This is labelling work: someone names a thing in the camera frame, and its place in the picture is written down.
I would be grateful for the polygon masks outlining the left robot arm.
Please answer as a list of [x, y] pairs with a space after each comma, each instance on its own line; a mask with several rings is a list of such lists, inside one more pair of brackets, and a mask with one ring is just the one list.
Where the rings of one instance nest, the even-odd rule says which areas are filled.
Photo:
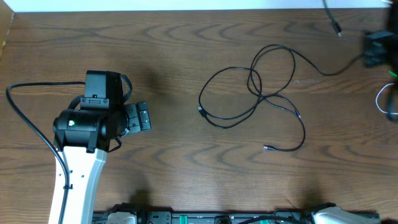
[[147, 103], [127, 103], [130, 84], [120, 73], [89, 70], [85, 94], [55, 118], [59, 159], [49, 223], [91, 223], [110, 142], [151, 129]]

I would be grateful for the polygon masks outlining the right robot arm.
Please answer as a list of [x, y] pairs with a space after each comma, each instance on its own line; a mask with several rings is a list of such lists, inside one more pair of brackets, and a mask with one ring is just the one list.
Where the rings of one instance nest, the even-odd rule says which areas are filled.
[[397, 1], [390, 1], [386, 28], [369, 32], [363, 39], [364, 66], [390, 66], [392, 85], [387, 94], [386, 117], [397, 122]]

